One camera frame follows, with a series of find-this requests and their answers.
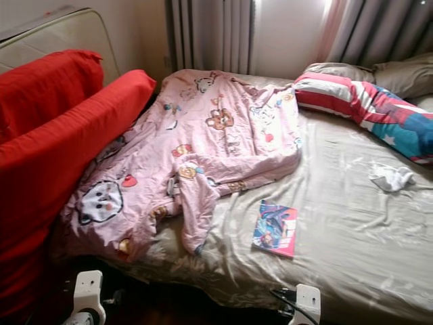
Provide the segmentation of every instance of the wrinkled sheet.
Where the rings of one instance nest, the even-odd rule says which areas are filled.
[[[242,76],[262,87],[288,81]],[[353,122],[300,113],[302,161],[275,183],[220,198],[200,257],[181,245],[182,219],[161,223],[133,264],[106,261],[143,280],[203,289],[230,307],[279,306],[271,287],[321,290],[322,320],[353,325],[431,324],[433,170],[417,166]],[[374,164],[409,167],[416,184],[385,194]],[[251,247],[260,201],[298,209],[293,260]]]
[[[110,144],[61,212],[70,255],[134,261],[158,224],[183,214],[200,254],[220,196],[290,174],[300,158],[290,85],[255,87],[224,72],[182,70],[138,123]]]

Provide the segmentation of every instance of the book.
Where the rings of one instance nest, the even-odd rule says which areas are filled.
[[[262,200],[252,245],[270,253],[293,257],[298,211]]]

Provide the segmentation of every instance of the cartoon cat face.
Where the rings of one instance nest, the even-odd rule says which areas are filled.
[[[251,107],[252,115],[264,126],[268,126],[275,118],[275,111],[272,107],[264,105],[263,107]]]
[[[117,183],[100,181],[81,198],[78,222],[87,225],[104,222],[117,215],[123,208],[122,193]]]
[[[214,78],[199,78],[196,79],[197,90],[200,93],[205,93],[206,90],[210,88],[214,84]]]

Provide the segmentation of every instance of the cartoon print blanket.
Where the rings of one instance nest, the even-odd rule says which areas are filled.
[[[66,253],[134,261],[161,219],[183,214],[183,245],[200,254],[220,196],[275,181],[299,158],[290,85],[258,89],[224,72],[176,72],[83,175],[61,212]]]

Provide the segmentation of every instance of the red cushion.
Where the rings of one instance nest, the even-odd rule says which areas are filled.
[[[144,71],[128,72],[78,106],[0,146],[0,301],[7,296],[24,307],[35,300],[25,294],[30,278],[38,276],[25,271],[37,263],[30,258],[43,249],[50,225],[86,165],[128,129],[155,84]],[[40,264],[34,269],[43,271]],[[1,304],[0,317],[12,306]]]
[[[101,57],[55,52],[0,75],[0,144],[64,113],[102,88]]]

